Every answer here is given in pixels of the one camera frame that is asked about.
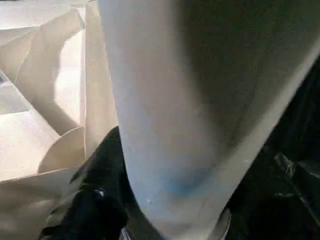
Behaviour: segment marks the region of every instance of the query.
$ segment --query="black fabric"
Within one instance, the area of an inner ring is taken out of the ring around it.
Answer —
[[[128,221],[122,194],[128,188],[125,185],[128,180],[116,127],[72,177],[39,240],[118,240]],[[55,222],[61,214],[61,222]]]
[[[228,203],[226,240],[320,239],[320,59]]]

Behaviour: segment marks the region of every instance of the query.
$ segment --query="paper bag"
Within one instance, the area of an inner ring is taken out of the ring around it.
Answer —
[[[95,2],[0,3],[0,239],[35,239],[118,124]]]

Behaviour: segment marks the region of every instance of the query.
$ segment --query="blue stain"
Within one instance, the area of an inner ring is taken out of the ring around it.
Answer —
[[[212,172],[212,168],[180,169],[175,175],[167,175],[165,189],[177,197],[186,197],[192,194]]]

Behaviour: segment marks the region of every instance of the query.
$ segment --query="white fabric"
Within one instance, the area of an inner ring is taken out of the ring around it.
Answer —
[[[319,54],[319,1],[99,10],[137,202],[167,239],[207,240]]]

